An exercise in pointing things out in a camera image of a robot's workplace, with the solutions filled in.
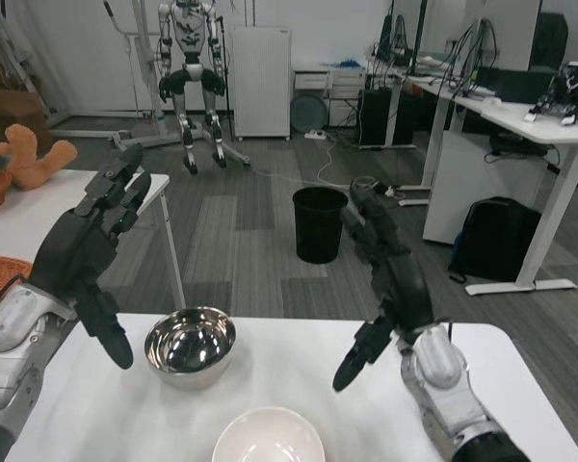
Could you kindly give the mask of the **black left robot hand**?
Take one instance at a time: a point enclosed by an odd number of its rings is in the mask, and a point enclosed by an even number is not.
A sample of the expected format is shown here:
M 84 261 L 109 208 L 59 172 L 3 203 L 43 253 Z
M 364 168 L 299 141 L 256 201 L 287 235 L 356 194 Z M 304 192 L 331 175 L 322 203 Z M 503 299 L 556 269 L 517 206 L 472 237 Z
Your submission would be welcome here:
M 143 156 L 143 147 L 134 144 L 96 173 L 83 199 L 50 229 L 29 277 L 32 286 L 73 308 L 88 334 L 124 370 L 133 365 L 132 348 L 118 322 L 116 300 L 97 279 L 115 260 L 119 237 L 138 220 L 150 189 L 151 175 L 136 173 Z

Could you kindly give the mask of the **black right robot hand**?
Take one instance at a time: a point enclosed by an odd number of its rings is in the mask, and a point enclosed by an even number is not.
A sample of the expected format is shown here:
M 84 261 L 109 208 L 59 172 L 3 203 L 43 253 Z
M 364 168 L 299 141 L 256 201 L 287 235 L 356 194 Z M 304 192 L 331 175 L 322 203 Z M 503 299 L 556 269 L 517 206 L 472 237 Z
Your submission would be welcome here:
M 422 331 L 434 323 L 434 310 L 424 273 L 411 250 L 399 237 L 399 226 L 385 205 L 382 183 L 371 186 L 354 180 L 350 185 L 354 208 L 341 211 L 341 220 L 355 241 L 361 262 L 371 266 L 371 287 L 379 315 L 361 325 L 355 342 L 332 380 L 341 392 L 374 364 L 391 342 L 399 337 L 399 350 L 409 351 Z

